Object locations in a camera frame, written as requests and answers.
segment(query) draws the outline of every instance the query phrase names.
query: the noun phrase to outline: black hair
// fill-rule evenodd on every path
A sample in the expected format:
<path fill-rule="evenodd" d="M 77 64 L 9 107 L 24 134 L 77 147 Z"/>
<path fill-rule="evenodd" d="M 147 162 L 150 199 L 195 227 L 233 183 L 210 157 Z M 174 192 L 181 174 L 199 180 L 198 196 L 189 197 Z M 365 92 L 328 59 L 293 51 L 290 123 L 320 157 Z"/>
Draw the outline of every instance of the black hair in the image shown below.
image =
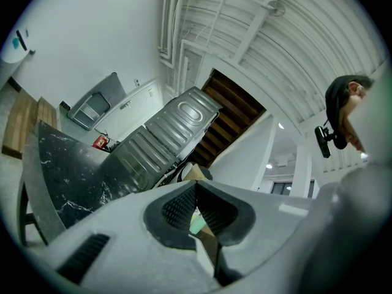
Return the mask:
<path fill-rule="evenodd" d="M 360 84 L 366 90 L 371 89 L 374 83 L 374 80 L 372 80 L 370 77 L 367 77 L 366 75 L 347 75 L 346 77 L 347 78 L 345 79 L 345 89 L 339 95 L 339 98 L 341 99 L 340 106 L 344 106 L 349 101 L 349 84 L 352 81 Z"/>

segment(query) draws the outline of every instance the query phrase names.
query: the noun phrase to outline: person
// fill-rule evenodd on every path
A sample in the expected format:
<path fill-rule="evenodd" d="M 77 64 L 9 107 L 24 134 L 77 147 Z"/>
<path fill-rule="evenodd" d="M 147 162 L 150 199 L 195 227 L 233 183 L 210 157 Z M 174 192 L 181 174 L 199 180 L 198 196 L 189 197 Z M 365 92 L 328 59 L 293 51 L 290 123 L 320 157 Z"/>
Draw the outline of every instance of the person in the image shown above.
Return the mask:
<path fill-rule="evenodd" d="M 374 80 L 364 75 L 337 77 L 325 93 L 326 116 L 334 130 L 334 143 L 344 149 L 350 143 L 365 152 L 360 139 L 348 121 L 348 115 L 362 102 Z"/>

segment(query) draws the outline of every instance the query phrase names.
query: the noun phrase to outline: red fire extinguisher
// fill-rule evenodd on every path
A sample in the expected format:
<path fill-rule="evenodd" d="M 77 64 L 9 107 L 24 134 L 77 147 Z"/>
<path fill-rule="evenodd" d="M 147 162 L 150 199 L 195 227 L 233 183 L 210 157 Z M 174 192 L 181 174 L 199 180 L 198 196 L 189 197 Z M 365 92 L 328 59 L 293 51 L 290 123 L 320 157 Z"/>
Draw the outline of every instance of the red fire extinguisher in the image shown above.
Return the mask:
<path fill-rule="evenodd" d="M 99 150 L 104 150 L 104 148 L 109 144 L 110 138 L 106 132 L 106 134 L 101 133 L 101 136 L 97 138 L 97 140 L 92 143 L 92 147 L 97 148 Z"/>

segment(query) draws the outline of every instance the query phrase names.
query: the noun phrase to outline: marble countertop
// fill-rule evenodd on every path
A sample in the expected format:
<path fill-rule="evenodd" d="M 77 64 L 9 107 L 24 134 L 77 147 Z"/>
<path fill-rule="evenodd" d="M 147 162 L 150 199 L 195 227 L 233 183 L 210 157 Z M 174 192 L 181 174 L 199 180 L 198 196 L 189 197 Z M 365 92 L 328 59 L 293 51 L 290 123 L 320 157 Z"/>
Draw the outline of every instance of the marble countertop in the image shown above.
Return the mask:
<path fill-rule="evenodd" d="M 112 200 L 138 192 L 116 156 L 40 122 L 23 153 L 23 181 L 48 242 Z"/>

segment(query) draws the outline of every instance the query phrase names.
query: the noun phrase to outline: wooden staircase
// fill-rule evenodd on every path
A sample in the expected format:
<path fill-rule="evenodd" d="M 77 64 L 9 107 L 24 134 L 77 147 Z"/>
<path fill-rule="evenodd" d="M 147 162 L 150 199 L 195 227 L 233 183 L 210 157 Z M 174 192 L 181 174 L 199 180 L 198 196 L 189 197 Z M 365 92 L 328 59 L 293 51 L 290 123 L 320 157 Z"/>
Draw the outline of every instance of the wooden staircase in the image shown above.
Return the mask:
<path fill-rule="evenodd" d="M 203 91 L 223 109 L 189 156 L 189 161 L 209 167 L 266 110 L 243 88 L 216 70 L 204 85 Z"/>
<path fill-rule="evenodd" d="M 21 89 L 8 117 L 1 152 L 21 159 L 27 137 L 39 121 L 44 121 L 56 129 L 56 109 L 44 98 L 41 97 L 37 102 Z"/>

